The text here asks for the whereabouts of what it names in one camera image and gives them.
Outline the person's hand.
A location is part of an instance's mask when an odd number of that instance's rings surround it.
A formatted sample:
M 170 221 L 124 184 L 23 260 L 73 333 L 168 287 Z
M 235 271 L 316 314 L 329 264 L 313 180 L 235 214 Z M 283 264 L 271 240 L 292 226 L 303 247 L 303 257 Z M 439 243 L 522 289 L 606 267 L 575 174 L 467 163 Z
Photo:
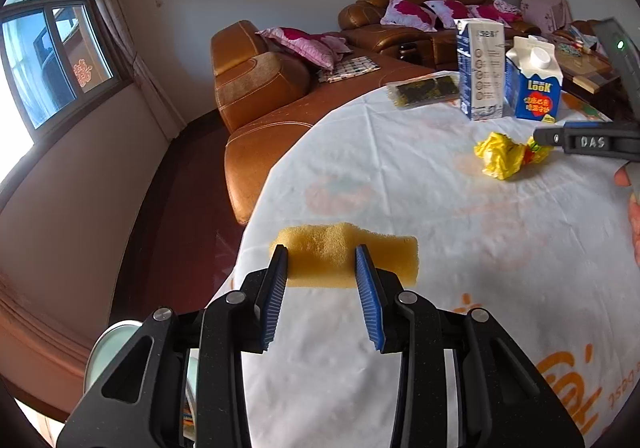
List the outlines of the person's hand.
M 614 182 L 619 187 L 630 187 L 631 182 L 626 170 L 627 165 L 619 168 L 614 175 Z M 627 205 L 627 216 L 631 226 L 631 242 L 634 247 L 634 260 L 640 265 L 640 205 L 635 194 L 631 194 Z

